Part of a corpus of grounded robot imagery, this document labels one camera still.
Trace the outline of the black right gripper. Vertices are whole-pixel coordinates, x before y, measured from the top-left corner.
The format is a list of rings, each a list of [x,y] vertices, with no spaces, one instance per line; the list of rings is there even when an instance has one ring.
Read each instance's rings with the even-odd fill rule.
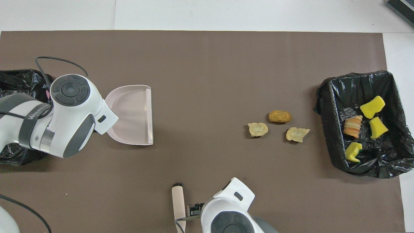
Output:
[[[187,205],[188,210],[193,210],[193,211],[188,211],[187,216],[188,217],[200,216],[203,206],[204,206],[204,203],[196,203],[195,205]]]

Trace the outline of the pink hand brush black bristles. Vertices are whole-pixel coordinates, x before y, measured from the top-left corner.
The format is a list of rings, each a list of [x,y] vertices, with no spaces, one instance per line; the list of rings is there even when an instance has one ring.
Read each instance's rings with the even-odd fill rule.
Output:
[[[182,183],[175,183],[171,189],[174,221],[178,233],[185,233],[185,221],[176,221],[186,217]]]

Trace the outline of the pink plastic dustpan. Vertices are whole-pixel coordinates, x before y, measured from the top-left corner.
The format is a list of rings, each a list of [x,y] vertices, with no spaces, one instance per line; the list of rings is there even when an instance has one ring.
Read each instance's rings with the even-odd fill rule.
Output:
[[[108,94],[105,103],[118,116],[118,121],[107,131],[112,139],[128,145],[154,144],[151,87],[118,87]]]

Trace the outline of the green and yellow sponge piece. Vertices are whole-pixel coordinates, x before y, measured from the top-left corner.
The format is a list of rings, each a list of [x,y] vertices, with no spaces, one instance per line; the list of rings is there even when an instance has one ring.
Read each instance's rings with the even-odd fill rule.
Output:
[[[359,163],[360,160],[356,158],[359,152],[362,150],[362,144],[358,142],[351,142],[345,150],[345,158],[349,162]]]

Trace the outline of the small yellow sponge piece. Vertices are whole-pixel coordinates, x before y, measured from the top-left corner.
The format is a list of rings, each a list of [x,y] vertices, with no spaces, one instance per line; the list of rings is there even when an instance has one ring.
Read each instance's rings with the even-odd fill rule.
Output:
[[[371,139],[377,139],[389,129],[383,124],[379,117],[374,117],[369,121],[371,127]]]

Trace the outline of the large yellow sponge piece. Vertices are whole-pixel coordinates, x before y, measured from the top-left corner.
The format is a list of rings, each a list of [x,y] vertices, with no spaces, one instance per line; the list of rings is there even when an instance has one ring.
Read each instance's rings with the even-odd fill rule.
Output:
[[[361,112],[366,118],[372,119],[374,115],[381,112],[385,107],[385,102],[380,96],[375,96],[370,102],[360,106]]]

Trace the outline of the open bin with black liner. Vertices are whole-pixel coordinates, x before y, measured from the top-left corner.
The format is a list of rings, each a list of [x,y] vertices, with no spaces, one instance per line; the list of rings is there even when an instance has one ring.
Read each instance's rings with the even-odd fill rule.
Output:
[[[414,170],[414,138],[406,124],[392,73],[380,70],[327,78],[316,95],[314,111],[321,116],[328,153],[336,168],[352,175],[380,179]],[[364,116],[360,106],[375,96],[382,97],[385,107],[374,117],[379,117],[389,131],[371,139],[370,119]],[[343,133],[344,121],[355,115],[363,116],[358,139]],[[345,150],[351,142],[362,144],[356,156],[359,163],[345,158]]]

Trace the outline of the bin covered by black bag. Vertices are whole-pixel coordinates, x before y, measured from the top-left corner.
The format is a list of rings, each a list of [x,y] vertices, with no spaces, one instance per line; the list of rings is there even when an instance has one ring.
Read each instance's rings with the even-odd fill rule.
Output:
[[[34,69],[0,71],[0,98],[17,93],[25,93],[40,102],[50,103],[46,81],[41,72]],[[46,156],[45,152],[11,143],[0,152],[0,165],[25,165]]]

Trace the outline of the pale crumpled cracker piece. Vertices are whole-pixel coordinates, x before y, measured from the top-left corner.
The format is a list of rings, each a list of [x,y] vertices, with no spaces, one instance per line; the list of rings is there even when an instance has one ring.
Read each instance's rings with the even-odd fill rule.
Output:
[[[252,122],[247,124],[251,137],[263,136],[268,132],[268,126],[265,123]]]
[[[304,137],[309,133],[310,129],[291,127],[286,132],[286,139],[288,141],[303,142]]]

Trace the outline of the brown paper table mat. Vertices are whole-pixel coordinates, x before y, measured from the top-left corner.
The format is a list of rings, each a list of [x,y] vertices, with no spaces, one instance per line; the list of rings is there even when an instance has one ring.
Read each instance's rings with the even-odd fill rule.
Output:
[[[256,195],[249,213],[279,232],[403,232],[399,178],[333,167],[316,90],[329,77],[386,70],[382,34],[242,31],[4,31],[0,70],[34,58],[78,63],[103,97],[152,90],[154,144],[93,134],[69,158],[0,165],[0,194],[36,210],[53,233],[177,233],[171,188],[209,200],[232,178]],[[290,112],[275,123],[269,112]],[[251,137],[248,123],[268,132]],[[310,129],[288,141],[291,127]]]

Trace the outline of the dark ribbed device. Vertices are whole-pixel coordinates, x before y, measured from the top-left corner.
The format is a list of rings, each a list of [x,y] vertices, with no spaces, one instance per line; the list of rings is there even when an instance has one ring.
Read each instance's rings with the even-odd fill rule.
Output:
[[[414,0],[386,0],[385,5],[414,28]]]

